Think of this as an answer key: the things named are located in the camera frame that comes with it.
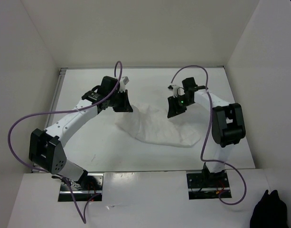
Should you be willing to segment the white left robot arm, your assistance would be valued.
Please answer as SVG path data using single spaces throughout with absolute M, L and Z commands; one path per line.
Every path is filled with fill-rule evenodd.
M 35 129 L 30 137 L 29 159 L 53 175 L 66 177 L 77 190 L 94 182 L 87 170 L 67 159 L 64 147 L 83 125 L 108 107 L 118 113 L 133 111 L 125 88 L 128 82 L 128 77 L 118 80 L 105 76 L 70 113 L 44 130 Z

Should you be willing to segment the white pleated skirt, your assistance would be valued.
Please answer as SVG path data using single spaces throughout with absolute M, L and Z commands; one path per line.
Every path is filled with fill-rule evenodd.
M 132 112 L 119 113 L 115 125 L 143 143 L 191 148 L 201 139 L 196 126 L 180 117 L 168 119 L 171 92 L 157 86 L 128 91 Z

